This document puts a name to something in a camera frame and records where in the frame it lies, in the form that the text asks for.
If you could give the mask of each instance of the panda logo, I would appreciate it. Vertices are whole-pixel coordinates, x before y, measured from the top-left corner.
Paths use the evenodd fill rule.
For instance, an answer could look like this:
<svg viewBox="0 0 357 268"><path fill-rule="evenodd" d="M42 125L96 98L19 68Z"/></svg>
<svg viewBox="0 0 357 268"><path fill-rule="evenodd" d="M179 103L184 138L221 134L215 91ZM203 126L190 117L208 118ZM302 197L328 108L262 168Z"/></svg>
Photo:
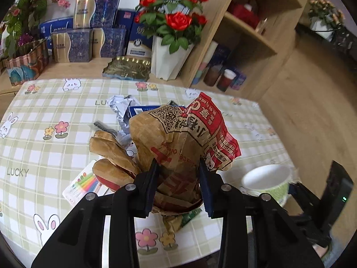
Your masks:
<svg viewBox="0 0 357 268"><path fill-rule="evenodd" d="M141 39L135 39L134 40L134 46L139 47L141 45Z"/></svg>

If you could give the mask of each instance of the small bottle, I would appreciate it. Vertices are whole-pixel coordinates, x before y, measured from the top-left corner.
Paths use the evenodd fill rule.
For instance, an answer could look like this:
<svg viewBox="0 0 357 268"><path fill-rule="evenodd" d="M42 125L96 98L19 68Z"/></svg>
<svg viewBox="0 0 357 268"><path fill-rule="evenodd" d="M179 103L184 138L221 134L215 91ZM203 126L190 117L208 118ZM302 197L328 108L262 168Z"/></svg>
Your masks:
<svg viewBox="0 0 357 268"><path fill-rule="evenodd" d="M221 76L221 72L220 72L221 68L222 65L211 66L207 71L206 76L203 79L203 82L208 86L214 86L218 78Z"/></svg>
<svg viewBox="0 0 357 268"><path fill-rule="evenodd" d="M225 92L235 77L236 74L234 71L226 69L221 79L217 83L217 88L220 89L222 92Z"/></svg>

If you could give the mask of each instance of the table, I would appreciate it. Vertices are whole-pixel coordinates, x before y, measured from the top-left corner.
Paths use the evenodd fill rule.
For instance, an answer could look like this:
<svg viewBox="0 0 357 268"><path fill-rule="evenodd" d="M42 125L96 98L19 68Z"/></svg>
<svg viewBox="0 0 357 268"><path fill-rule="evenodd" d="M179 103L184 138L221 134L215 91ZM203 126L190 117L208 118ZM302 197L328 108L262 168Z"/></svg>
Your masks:
<svg viewBox="0 0 357 268"><path fill-rule="evenodd" d="M170 100L188 105L195 98L194 90L169 85L140 83L143 91L139 91L135 81L81 78L72 81L76 85L69 90L64 87L65 83L65 79L26 82L1 122L2 125L10 116L12 125L8 126L4 138L0 136L0 230L32 257L46 238L39 232L38 225L39 230L36 228L34 218L38 221L38 217L35 214L43 220L44 229L51 229L51 223L54 221L56 225L57 219L62 221L71 210L62 196L63 190L85 166L100 158L88 148L94 133L92 123L99 120L112 128L118 126L116 114L106 105L109 97L134 95L142 105L160 105ZM225 124L238 140L242 152L229 171L221 172L225 182L239 187L244 174L265 164L293 167L257 103L211 92L206 94L222 111ZM68 122L65 131L68 135L44 140L45 129L54 128L60 121ZM106 221L103 267L108 266L108 227ZM160 215L135 219L135 228L137 232L149 229L144 233L154 234L153 238L155 234L158 236L155 247L151 248L155 252L139 254L140 267L172 267L217 251L222 220L209 219L201 212L176 233L175 249L171 250L164 249L162 244L165 227Z"/></svg>

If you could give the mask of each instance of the metal screw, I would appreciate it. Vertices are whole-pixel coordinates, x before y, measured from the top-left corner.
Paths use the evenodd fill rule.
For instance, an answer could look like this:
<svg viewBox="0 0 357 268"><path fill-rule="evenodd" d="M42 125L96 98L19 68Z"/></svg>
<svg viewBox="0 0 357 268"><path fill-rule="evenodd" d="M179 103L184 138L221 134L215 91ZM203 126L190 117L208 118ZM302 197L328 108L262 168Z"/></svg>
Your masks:
<svg viewBox="0 0 357 268"><path fill-rule="evenodd" d="M222 184L221 189L223 191L230 191L232 189L232 187L229 184Z"/></svg>
<svg viewBox="0 0 357 268"><path fill-rule="evenodd" d="M262 197L262 200L264 200L264 201L271 200L271 196L268 193L263 193L261 197Z"/></svg>
<svg viewBox="0 0 357 268"><path fill-rule="evenodd" d="M133 191L134 189L136 189L136 185L133 184L133 183L129 183L129 184L127 184L127 185L125 186L125 189L126 189L127 191Z"/></svg>
<svg viewBox="0 0 357 268"><path fill-rule="evenodd" d="M95 198L95 193L87 193L86 194L86 200L92 200Z"/></svg>

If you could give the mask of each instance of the wooden bookcase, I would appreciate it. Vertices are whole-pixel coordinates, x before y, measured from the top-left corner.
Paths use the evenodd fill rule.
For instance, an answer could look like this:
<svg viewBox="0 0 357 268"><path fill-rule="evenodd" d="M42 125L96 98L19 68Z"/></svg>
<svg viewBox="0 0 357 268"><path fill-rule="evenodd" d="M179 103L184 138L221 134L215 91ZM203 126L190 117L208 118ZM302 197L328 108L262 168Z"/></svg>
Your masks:
<svg viewBox="0 0 357 268"><path fill-rule="evenodd" d="M215 40L232 50L230 60L247 76L239 91L229 88L225 93L257 101L273 83L294 48L294 28L307 0L258 0L260 16L267 18L263 35L227 11L231 1L209 0L205 3L203 12L208 23L202 32L202 40L192 50L175 84L191 86L210 42ZM220 92L202 80L191 87Z"/></svg>

